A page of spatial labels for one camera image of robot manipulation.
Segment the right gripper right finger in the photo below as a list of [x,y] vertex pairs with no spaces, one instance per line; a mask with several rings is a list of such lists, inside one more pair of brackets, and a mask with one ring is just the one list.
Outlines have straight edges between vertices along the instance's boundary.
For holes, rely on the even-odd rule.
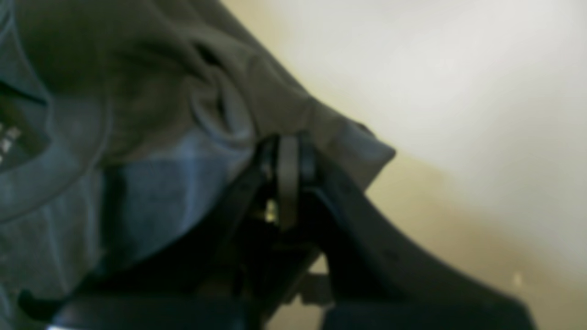
[[298,136],[300,232],[325,254],[323,330],[534,330],[526,305],[443,263],[394,227],[353,180]]

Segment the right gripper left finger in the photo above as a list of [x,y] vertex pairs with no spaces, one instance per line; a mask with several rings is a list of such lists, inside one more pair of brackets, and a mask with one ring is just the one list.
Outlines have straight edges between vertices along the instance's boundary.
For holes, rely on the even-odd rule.
[[212,210],[133,264],[101,262],[61,300],[22,291],[63,330],[261,330],[301,281],[301,137],[271,137]]

